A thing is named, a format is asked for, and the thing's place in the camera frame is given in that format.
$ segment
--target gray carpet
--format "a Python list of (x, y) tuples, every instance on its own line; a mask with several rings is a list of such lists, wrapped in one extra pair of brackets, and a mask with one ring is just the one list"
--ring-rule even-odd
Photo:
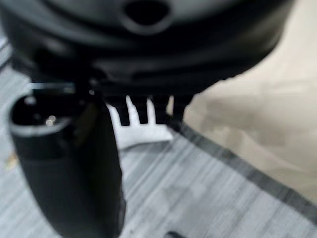
[[(5, 125), (24, 76), (0, 73), (0, 238), (57, 238), (21, 174), (5, 162)], [(220, 146), (183, 127), (168, 143), (121, 152), (128, 213), (123, 238), (317, 238), (317, 208)]]

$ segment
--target black handle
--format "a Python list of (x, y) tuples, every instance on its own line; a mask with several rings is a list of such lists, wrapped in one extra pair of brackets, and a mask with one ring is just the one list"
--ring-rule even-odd
[(125, 201), (107, 108), (66, 96), (25, 97), (9, 124), (33, 195), (56, 231), (67, 238), (118, 237)]

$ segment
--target beige fabric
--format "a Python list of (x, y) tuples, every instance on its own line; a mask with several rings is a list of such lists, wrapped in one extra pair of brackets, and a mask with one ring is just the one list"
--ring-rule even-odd
[(317, 203), (317, 1), (299, 0), (262, 63), (197, 96), (185, 121)]

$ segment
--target black plastic object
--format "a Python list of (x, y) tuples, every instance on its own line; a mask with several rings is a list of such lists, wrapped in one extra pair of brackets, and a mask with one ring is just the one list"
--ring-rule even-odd
[(34, 197), (60, 235), (119, 236), (125, 201), (106, 107), (69, 96), (24, 97), (9, 129)]
[[(144, 34), (148, 26), (140, 34), (127, 27), (124, 16), (142, 0), (2, 0), (0, 15), (30, 75), (88, 81), (102, 72), (94, 87), (105, 95), (194, 95), (267, 56), (294, 2), (153, 1), (169, 10), (166, 26), (151, 35)], [(90, 74), (78, 79), (70, 71)]]
[(169, 232), (167, 233), (164, 238), (185, 238), (184, 236), (181, 236), (179, 233), (177, 232)]
[(173, 117), (175, 120), (183, 120), (185, 109), (192, 102), (193, 97), (193, 95), (174, 96)]
[(152, 96), (151, 100), (154, 105), (156, 123), (166, 124), (167, 123), (166, 107), (169, 102), (169, 96)]
[(139, 115), (140, 124), (149, 123), (148, 118), (148, 98), (146, 96), (130, 96), (131, 102), (136, 107)]

